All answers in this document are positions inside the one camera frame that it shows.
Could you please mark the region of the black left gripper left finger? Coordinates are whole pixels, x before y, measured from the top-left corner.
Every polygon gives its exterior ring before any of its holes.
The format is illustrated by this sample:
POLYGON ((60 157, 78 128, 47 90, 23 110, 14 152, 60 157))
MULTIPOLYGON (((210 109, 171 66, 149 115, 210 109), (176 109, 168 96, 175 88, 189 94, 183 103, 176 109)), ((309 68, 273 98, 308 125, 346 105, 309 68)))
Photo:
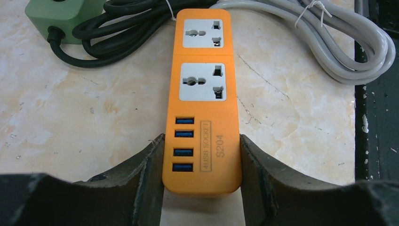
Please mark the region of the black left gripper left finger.
POLYGON ((87 181, 46 173, 2 174, 3 226, 158 226, 165 136, 87 181))

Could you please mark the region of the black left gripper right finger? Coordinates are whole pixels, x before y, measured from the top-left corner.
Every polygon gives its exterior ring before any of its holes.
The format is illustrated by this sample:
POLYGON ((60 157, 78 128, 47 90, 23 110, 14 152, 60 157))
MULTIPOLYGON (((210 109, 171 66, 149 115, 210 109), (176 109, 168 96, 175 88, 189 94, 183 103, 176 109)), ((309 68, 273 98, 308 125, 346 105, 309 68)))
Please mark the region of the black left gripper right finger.
POLYGON ((241 195, 248 226, 396 226, 397 181, 338 186, 307 176, 240 135, 241 195))

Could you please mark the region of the orange power strip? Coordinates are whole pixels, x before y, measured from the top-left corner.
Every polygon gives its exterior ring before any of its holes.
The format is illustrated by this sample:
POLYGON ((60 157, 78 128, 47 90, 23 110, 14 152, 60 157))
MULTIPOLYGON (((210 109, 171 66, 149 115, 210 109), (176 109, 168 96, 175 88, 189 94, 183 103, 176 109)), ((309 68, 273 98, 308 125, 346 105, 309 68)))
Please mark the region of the orange power strip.
POLYGON ((177 14, 162 182, 176 194, 216 196, 241 184, 231 16, 217 8, 177 14))

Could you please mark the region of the green power strip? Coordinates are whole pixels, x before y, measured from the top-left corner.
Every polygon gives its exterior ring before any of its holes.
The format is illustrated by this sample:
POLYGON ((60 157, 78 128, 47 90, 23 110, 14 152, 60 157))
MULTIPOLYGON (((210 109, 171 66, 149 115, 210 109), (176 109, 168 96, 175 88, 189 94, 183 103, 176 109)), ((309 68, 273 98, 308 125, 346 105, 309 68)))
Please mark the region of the green power strip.
POLYGON ((65 34, 62 43, 81 44, 81 40, 72 35, 73 28, 102 14, 105 2, 106 0, 31 0, 24 12, 44 39, 48 37, 49 27, 57 27, 65 34))

